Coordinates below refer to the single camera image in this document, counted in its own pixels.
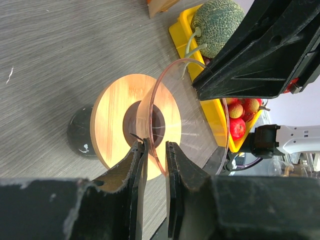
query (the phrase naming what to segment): red fruit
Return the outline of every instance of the red fruit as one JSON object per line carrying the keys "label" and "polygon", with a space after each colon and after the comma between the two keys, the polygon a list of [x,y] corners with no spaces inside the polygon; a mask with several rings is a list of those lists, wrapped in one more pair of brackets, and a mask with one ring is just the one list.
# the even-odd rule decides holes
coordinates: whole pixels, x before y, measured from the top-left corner
{"label": "red fruit", "polygon": [[256,100],[259,102],[260,106],[264,103],[261,98],[257,98]]}
{"label": "red fruit", "polygon": [[246,123],[241,118],[230,118],[230,134],[232,138],[239,139],[245,135]]}
{"label": "red fruit", "polygon": [[241,114],[241,116],[240,116],[240,118],[242,119],[243,117],[244,117],[244,115],[246,114],[246,111],[245,110],[243,110],[242,111],[242,114]]}
{"label": "red fruit", "polygon": [[235,103],[238,102],[238,98],[236,98],[236,97],[226,98],[225,100],[226,100],[226,104],[227,104],[227,105],[235,104]]}
{"label": "red fruit", "polygon": [[232,119],[240,118],[244,112],[244,108],[239,103],[233,103],[228,105],[229,117]]}
{"label": "red fruit", "polygon": [[232,139],[233,139],[233,141],[235,142],[235,141],[241,139],[241,137],[235,137],[235,136],[233,136]]}
{"label": "red fruit", "polygon": [[205,56],[202,56],[202,58],[203,58],[203,62],[204,62],[204,64],[207,66],[209,63],[210,63],[210,61],[212,60],[211,58],[207,58],[207,57],[205,57]]}
{"label": "red fruit", "polygon": [[255,114],[252,112],[246,113],[244,114],[244,116],[242,117],[242,120],[247,122],[250,122],[252,119],[254,119]]}
{"label": "red fruit", "polygon": [[249,114],[256,113],[259,110],[260,104],[257,99],[247,98],[242,106],[245,112]]}

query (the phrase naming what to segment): bamboo disc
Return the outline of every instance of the bamboo disc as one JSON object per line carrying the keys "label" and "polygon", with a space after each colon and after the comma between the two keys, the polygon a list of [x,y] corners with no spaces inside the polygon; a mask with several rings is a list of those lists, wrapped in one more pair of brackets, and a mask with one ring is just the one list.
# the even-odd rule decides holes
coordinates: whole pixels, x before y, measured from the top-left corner
{"label": "bamboo disc", "polygon": [[[91,114],[90,135],[94,151],[107,169],[120,162],[130,149],[123,129],[127,110],[141,101],[155,82],[156,79],[144,74],[127,75],[105,88],[97,98]],[[163,115],[165,132],[156,151],[162,167],[165,168],[166,141],[180,144],[182,124],[178,105],[170,91],[162,83],[157,91],[162,97],[157,97],[154,105]],[[148,180],[161,174],[150,154],[147,174]]]}

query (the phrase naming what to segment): red apple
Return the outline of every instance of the red apple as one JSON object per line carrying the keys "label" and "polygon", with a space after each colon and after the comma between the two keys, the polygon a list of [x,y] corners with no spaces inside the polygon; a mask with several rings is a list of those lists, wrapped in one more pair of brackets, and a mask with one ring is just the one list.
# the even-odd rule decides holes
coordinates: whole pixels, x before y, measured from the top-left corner
{"label": "red apple", "polygon": [[246,123],[241,118],[230,118],[230,134],[233,138],[239,139],[245,135]]}
{"label": "red apple", "polygon": [[235,136],[233,136],[232,139],[233,139],[233,141],[235,142],[235,141],[241,139],[241,137],[235,137]]}

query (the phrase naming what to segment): robotic arm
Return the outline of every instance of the robotic arm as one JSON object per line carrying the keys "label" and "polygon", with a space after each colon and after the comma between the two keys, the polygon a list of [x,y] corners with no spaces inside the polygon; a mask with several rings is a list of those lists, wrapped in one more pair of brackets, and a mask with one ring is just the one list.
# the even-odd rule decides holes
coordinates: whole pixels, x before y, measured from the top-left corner
{"label": "robotic arm", "polygon": [[239,151],[262,159],[320,151],[320,126],[263,125],[249,133]]}
{"label": "robotic arm", "polygon": [[320,125],[280,126],[276,131],[277,149],[284,154],[320,151]]}
{"label": "robotic arm", "polygon": [[[148,140],[92,182],[0,179],[0,238],[141,240]],[[166,143],[172,240],[318,240],[320,180],[211,176]]]}
{"label": "robotic arm", "polygon": [[302,92],[319,74],[320,2],[255,0],[193,87],[201,101],[272,99]]}

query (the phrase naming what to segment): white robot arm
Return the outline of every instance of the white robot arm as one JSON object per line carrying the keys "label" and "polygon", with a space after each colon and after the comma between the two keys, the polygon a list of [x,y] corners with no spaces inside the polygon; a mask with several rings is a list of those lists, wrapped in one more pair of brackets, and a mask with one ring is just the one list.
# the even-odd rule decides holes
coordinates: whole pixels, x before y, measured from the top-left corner
{"label": "white robot arm", "polygon": [[277,149],[284,154],[320,151],[320,125],[281,125],[276,132]]}
{"label": "white robot arm", "polygon": [[258,158],[320,151],[319,126],[262,125],[249,133],[239,152]]}

